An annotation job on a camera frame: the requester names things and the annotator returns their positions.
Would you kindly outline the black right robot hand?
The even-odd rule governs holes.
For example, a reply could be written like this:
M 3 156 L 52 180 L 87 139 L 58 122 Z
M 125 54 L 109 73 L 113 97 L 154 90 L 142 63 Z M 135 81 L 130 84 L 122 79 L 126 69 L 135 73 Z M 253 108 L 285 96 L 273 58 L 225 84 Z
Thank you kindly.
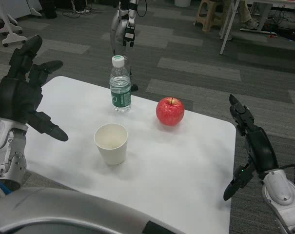
M 236 122 L 236 129 L 245 137 L 248 162 L 239 166 L 233 179 L 224 191 L 223 199 L 229 200 L 240 188 L 244 188 L 253 178 L 254 172 L 264 179 L 267 172 L 278 169 L 279 165 L 271 142 L 263 128 L 254 124 L 254 117 L 247 106 L 242 105 L 234 95 L 229 96 L 230 113 Z

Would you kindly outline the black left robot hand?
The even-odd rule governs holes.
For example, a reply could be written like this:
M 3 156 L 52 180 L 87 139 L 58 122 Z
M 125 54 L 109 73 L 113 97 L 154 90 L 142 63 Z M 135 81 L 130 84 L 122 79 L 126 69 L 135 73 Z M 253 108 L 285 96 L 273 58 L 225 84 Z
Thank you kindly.
M 35 35 L 14 50 L 8 74 L 0 82 L 0 117 L 29 124 L 41 134 L 67 141 L 68 135 L 46 113 L 37 112 L 43 98 L 42 86 L 51 73 L 63 66 L 60 60 L 34 64 L 41 45 L 42 38 Z

